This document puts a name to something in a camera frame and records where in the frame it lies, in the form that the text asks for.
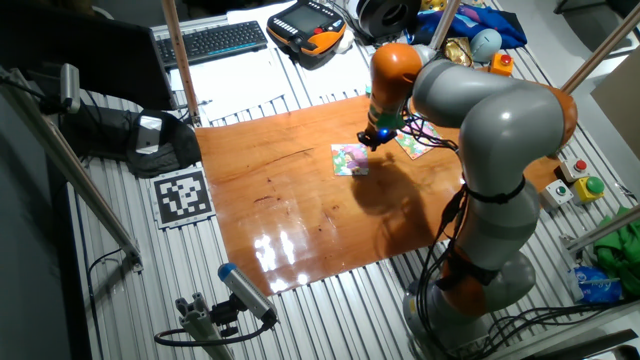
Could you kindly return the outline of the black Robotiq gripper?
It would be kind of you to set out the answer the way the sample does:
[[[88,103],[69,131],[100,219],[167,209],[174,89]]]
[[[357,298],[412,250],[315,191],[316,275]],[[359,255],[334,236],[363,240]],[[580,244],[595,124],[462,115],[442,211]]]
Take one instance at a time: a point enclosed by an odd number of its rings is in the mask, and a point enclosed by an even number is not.
[[[372,152],[375,152],[379,146],[388,143],[397,136],[396,129],[370,127],[368,135],[365,131],[357,133],[358,141],[364,145],[369,145]]]

